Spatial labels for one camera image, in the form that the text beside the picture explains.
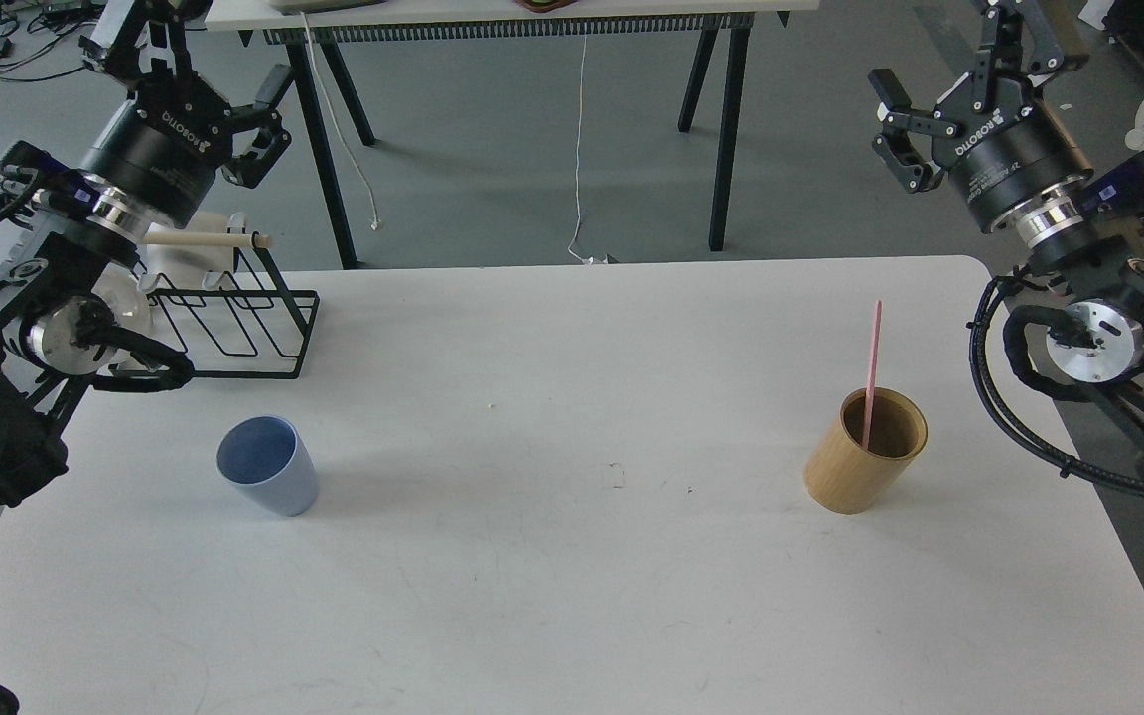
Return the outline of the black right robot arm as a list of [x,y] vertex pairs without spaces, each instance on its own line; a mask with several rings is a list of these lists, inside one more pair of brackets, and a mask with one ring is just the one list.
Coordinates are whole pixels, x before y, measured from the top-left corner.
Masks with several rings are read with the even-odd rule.
[[1134,154],[1095,177],[1044,101],[1055,76],[1088,51],[1058,1],[977,1],[972,67],[931,109],[912,105],[889,69],[869,72],[880,132],[873,149],[908,192],[958,190],[982,232],[1012,229],[1028,259],[982,291],[968,323],[968,362],[982,407],[1004,435],[1062,476],[1144,498],[1144,477],[1109,471],[1054,447],[1023,424],[991,375],[998,309],[1022,289],[1062,307],[1017,305],[1003,323],[1012,375],[1054,402],[1093,403],[1144,456],[1144,122]]

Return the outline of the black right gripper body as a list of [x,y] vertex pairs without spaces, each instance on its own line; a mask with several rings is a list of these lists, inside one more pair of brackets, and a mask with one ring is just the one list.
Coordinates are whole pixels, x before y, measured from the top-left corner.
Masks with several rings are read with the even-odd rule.
[[939,97],[935,110],[959,127],[934,140],[934,162],[984,235],[1020,202],[1093,177],[1093,162],[1028,80],[998,76],[994,105],[984,112],[972,94],[974,77],[961,76]]

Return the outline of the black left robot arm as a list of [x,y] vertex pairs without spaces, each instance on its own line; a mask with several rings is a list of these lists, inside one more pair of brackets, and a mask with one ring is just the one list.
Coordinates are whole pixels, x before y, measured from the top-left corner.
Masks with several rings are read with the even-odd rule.
[[217,176],[257,186],[289,148],[276,65],[236,108],[194,70],[186,23],[206,1],[109,1],[84,67],[126,100],[76,167],[18,142],[0,159],[0,223],[26,219],[0,267],[0,506],[67,470],[61,434],[87,390],[169,392],[194,376],[177,352],[119,325],[95,293],[109,264],[135,267],[154,223],[183,229]]

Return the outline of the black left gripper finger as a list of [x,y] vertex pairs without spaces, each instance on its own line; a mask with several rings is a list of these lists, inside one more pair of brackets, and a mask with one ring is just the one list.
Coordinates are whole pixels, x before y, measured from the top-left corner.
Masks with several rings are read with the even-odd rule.
[[225,132],[230,137],[253,132],[249,145],[243,151],[235,151],[219,168],[232,185],[255,189],[289,149],[292,140],[289,132],[283,128],[280,103],[292,82],[294,70],[289,65],[273,65],[253,103],[227,110],[219,124],[219,132]]
[[186,23],[210,1],[104,1],[90,35],[78,41],[84,69],[112,77],[128,93],[169,87],[188,93],[196,72],[186,47]]

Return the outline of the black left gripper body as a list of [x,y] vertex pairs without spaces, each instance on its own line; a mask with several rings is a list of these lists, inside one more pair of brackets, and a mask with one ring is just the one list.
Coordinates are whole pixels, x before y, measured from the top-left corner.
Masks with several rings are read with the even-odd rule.
[[231,105],[194,71],[149,78],[128,95],[84,157],[84,172],[186,225],[232,158],[222,124]]

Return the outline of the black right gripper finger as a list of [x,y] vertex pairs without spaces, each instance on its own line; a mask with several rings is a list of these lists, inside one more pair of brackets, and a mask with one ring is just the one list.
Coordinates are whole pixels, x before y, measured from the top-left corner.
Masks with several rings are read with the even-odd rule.
[[868,81],[882,110],[873,150],[905,191],[934,191],[942,182],[943,170],[935,162],[927,162],[909,136],[956,137],[959,124],[948,121],[938,110],[925,112],[913,108],[893,70],[871,69]]
[[998,78],[1038,77],[1085,67],[1090,53],[1077,31],[1077,19],[1063,1],[974,1],[982,15],[975,53],[971,101],[976,112],[993,108]]

